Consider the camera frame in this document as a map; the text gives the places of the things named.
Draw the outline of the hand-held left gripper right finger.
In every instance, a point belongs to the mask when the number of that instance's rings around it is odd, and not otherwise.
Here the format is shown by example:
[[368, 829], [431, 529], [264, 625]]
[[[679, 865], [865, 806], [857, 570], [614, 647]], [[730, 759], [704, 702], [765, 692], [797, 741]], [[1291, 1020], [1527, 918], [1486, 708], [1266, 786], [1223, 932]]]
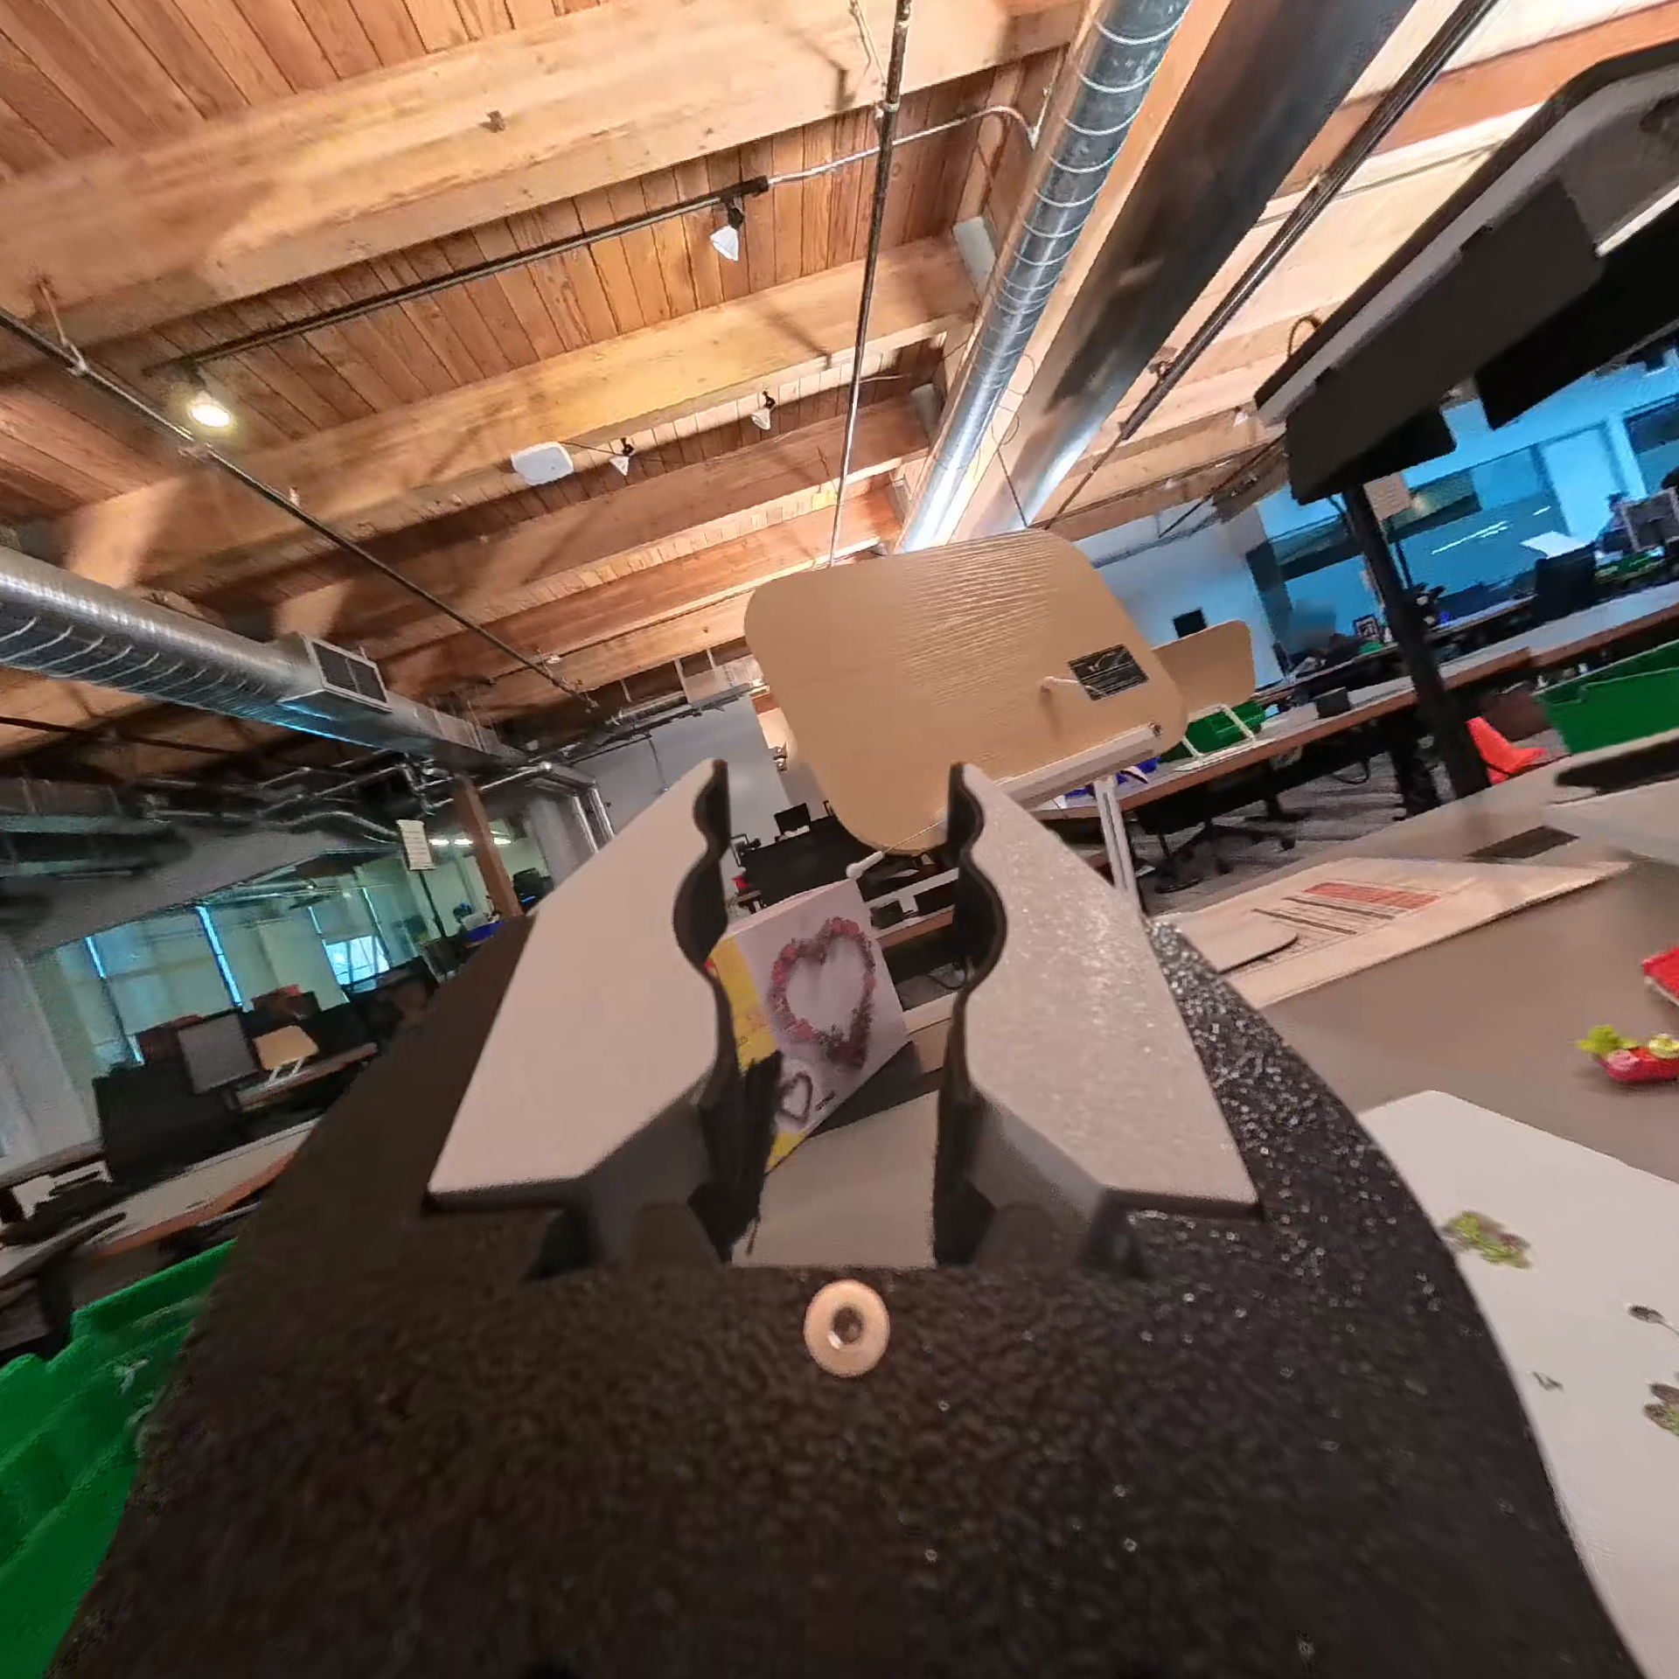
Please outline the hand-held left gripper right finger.
[[973, 765], [948, 778], [967, 965], [936, 1102], [932, 1261], [1103, 1271], [1138, 1214], [1260, 1197], [1144, 914]]

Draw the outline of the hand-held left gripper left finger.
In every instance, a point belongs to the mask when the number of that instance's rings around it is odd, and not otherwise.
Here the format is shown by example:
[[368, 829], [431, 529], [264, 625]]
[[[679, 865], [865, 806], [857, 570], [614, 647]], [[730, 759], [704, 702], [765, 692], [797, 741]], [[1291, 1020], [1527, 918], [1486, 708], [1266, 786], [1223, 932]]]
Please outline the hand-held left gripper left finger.
[[730, 1263], [767, 1175], [767, 1063], [710, 971], [728, 769], [702, 761], [533, 916], [425, 1185], [543, 1210], [561, 1263]]

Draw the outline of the red and green lego piece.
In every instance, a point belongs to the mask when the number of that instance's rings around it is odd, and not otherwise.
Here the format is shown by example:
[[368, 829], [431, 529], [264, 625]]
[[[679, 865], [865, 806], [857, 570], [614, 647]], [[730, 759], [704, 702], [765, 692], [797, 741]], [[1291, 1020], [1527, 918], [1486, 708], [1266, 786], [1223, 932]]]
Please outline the red and green lego piece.
[[1645, 1087], [1676, 1083], [1674, 1036], [1661, 1034], [1649, 1040], [1629, 1040], [1610, 1026], [1596, 1026], [1578, 1041], [1578, 1049], [1615, 1085]]

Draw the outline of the flat cardboard sheet red label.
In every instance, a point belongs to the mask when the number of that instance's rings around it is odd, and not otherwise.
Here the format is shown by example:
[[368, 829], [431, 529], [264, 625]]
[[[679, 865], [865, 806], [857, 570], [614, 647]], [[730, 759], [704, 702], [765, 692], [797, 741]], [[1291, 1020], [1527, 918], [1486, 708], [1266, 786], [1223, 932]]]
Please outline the flat cardboard sheet red label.
[[1284, 875], [1174, 928], [1256, 1010], [1592, 890], [1627, 869], [1354, 859]]

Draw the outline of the dark computer monitor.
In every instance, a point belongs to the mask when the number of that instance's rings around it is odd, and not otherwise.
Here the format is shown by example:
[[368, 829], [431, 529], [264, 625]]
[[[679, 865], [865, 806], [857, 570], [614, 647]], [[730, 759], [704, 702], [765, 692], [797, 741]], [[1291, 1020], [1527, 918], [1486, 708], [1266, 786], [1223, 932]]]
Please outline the dark computer monitor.
[[174, 1028], [174, 1038], [192, 1096], [241, 1087], [262, 1071], [241, 1010], [184, 1022]]

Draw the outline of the wooden chair back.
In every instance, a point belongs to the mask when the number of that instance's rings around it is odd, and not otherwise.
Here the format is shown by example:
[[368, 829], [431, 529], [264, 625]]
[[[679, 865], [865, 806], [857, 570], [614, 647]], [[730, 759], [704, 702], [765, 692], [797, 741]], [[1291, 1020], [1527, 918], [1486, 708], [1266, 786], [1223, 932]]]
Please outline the wooden chair back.
[[1026, 531], [779, 578], [744, 641], [842, 829], [944, 841], [952, 767], [1024, 808], [1178, 745], [1185, 698], [1062, 537]]

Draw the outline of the orange red object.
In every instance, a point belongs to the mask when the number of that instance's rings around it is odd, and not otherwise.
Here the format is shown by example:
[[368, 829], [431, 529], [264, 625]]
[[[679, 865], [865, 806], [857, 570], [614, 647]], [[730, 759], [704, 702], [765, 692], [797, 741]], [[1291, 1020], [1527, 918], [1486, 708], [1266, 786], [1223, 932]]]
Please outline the orange red object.
[[1486, 772], [1486, 780], [1494, 786], [1511, 782], [1551, 761], [1541, 747], [1507, 741], [1484, 717], [1470, 717], [1464, 727]]

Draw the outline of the white instruction booklet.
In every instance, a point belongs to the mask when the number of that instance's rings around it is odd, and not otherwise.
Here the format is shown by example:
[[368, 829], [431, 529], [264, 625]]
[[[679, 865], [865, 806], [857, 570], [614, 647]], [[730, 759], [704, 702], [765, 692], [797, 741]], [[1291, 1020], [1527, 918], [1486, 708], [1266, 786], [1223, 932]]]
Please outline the white instruction booklet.
[[1358, 1122], [1472, 1291], [1635, 1666], [1672, 1678], [1676, 1187], [1441, 1093]]

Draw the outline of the green bin on far desk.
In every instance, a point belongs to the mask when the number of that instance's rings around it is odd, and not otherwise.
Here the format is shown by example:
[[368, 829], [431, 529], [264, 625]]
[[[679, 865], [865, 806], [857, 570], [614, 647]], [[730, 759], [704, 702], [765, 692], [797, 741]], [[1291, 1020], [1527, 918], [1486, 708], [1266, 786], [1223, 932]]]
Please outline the green bin on far desk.
[[1676, 729], [1676, 641], [1539, 690], [1547, 725], [1568, 755], [1631, 745]]

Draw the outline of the green plastic bin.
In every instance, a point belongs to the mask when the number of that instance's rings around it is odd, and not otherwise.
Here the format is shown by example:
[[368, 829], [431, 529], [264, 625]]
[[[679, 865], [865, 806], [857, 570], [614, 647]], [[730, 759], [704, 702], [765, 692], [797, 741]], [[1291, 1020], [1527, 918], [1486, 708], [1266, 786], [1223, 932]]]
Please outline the green plastic bin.
[[72, 1312], [1, 1373], [1, 1674], [44, 1676], [135, 1481], [143, 1424], [235, 1244]]

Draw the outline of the white panel on black stand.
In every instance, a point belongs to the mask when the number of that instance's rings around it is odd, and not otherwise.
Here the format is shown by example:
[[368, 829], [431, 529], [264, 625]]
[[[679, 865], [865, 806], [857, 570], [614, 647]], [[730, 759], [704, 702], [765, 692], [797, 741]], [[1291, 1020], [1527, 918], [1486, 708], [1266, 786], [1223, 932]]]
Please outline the white panel on black stand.
[[1374, 480], [1447, 456], [1445, 401], [1490, 427], [1676, 327], [1676, 46], [1572, 77], [1256, 391], [1297, 503], [1339, 501], [1454, 796], [1488, 790], [1380, 535]]

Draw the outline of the silver duct with vent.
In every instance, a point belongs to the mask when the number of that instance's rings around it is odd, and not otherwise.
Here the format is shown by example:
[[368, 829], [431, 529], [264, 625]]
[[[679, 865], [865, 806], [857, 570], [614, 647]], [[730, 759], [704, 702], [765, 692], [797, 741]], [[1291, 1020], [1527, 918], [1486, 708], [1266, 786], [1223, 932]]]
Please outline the silver duct with vent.
[[400, 698], [374, 662], [335, 645], [249, 641], [11, 549], [1, 551], [1, 666], [453, 769], [520, 761], [482, 727]]

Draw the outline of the plain silver ceiling duct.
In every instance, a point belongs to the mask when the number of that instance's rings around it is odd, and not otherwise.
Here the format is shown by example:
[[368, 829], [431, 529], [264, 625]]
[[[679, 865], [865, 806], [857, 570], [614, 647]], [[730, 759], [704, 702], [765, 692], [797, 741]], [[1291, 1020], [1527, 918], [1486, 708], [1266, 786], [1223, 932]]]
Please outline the plain silver ceiling duct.
[[901, 553], [952, 539], [963, 486], [1185, 12], [1185, 3], [1093, 5], [1066, 54], [1015, 221], [903, 517]]

